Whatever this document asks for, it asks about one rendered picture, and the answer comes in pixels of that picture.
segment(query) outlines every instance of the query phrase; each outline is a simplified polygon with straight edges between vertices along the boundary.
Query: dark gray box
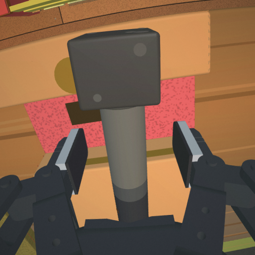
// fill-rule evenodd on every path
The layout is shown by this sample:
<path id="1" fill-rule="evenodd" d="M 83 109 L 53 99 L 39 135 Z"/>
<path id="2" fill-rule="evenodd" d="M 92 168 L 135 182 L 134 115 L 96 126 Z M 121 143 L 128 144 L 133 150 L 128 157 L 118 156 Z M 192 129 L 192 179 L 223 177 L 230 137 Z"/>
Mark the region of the dark gray box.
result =
<path id="1" fill-rule="evenodd" d="M 81 110 L 160 103 L 160 35 L 151 29 L 89 33 L 67 43 Z"/>

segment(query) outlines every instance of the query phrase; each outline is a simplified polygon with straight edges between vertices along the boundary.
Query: green strip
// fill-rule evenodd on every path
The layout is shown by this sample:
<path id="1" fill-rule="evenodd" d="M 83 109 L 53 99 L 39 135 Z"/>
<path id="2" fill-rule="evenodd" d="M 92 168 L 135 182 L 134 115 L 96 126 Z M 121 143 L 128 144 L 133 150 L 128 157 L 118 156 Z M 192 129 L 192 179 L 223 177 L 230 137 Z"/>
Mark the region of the green strip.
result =
<path id="1" fill-rule="evenodd" d="M 168 155 L 173 153 L 174 153 L 173 148 L 147 151 L 147 157 L 163 156 L 163 155 Z M 97 158 L 89 158 L 87 159 L 86 165 L 94 165 L 94 164 L 102 164 L 102 163 L 109 163 L 108 157 L 104 156 L 104 157 L 97 157 Z"/>
<path id="2" fill-rule="evenodd" d="M 239 250 L 239 249 L 246 249 L 250 247 L 255 247 L 255 242 L 252 238 L 243 238 L 243 239 L 223 243 L 224 252 Z"/>

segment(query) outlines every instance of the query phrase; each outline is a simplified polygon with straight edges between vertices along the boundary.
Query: gray cylinder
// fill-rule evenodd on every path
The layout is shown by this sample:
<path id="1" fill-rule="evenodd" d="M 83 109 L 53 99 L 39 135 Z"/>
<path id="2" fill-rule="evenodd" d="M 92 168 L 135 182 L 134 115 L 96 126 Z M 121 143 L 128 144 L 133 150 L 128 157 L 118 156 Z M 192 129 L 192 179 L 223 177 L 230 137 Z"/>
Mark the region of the gray cylinder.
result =
<path id="1" fill-rule="evenodd" d="M 100 110 L 119 221 L 149 217 L 145 107 Z"/>

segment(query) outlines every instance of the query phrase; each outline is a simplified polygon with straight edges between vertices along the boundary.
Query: brown circle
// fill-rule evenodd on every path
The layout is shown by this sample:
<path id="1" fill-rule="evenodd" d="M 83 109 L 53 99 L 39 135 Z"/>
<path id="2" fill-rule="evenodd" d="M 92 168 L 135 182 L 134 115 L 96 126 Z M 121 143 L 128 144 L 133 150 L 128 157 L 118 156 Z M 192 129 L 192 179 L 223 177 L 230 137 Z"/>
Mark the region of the brown circle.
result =
<path id="1" fill-rule="evenodd" d="M 65 92 L 76 94 L 75 81 L 73 77 L 70 58 L 63 58 L 55 68 L 55 81 Z"/>

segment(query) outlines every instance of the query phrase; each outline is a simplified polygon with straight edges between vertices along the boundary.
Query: pink speckled rectangle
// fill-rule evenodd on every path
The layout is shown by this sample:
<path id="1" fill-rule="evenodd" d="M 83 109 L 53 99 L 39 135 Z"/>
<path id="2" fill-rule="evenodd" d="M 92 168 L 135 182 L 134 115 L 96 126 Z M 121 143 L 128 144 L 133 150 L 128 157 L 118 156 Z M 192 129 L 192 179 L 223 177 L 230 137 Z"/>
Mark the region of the pink speckled rectangle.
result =
<path id="1" fill-rule="evenodd" d="M 66 103 L 77 95 L 24 104 L 45 153 L 54 152 L 58 142 L 73 128 L 83 128 L 88 148 L 105 146 L 102 122 L 73 125 Z M 195 127 L 195 77 L 161 81 L 161 102 L 145 106 L 146 139 L 173 136 L 173 122 L 186 121 Z"/>

